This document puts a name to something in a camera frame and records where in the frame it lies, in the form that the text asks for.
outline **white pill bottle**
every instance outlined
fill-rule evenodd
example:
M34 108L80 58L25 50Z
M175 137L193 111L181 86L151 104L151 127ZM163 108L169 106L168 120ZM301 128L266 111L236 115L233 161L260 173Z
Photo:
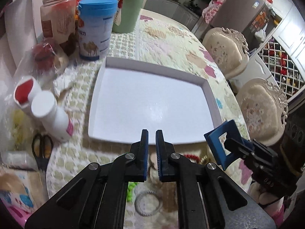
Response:
M47 90L39 92L32 101L31 110L47 132L57 140L65 142L71 138L74 126L64 109L57 105L52 92Z

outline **green thermos bottle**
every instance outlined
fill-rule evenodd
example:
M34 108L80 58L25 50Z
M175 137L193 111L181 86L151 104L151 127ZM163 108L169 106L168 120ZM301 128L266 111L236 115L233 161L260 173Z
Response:
M123 0L120 25L113 24L115 33L131 33L140 14L143 0Z

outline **camel milk powder can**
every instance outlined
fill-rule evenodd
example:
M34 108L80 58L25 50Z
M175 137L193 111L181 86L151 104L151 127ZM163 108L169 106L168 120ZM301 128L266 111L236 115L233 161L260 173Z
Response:
M117 0L81 0L78 4L79 55L98 60L108 53Z

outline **refrigerator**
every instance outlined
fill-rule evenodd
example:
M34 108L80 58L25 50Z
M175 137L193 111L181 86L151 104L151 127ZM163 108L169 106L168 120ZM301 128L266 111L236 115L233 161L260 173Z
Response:
M260 14L266 17L258 23ZM269 16L269 9L264 0L225 0L210 22L210 27L224 27L241 32L248 45L254 39L254 33L263 28Z

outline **red bracelet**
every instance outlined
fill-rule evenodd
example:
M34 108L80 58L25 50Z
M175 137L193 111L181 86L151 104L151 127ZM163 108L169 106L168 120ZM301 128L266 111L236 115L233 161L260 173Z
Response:
M199 157L197 157L196 155L192 155L192 154L185 154L184 155L185 157L187 157L188 159L190 159L190 160L195 160L196 161L196 163L199 163L199 161L200 161L200 158Z

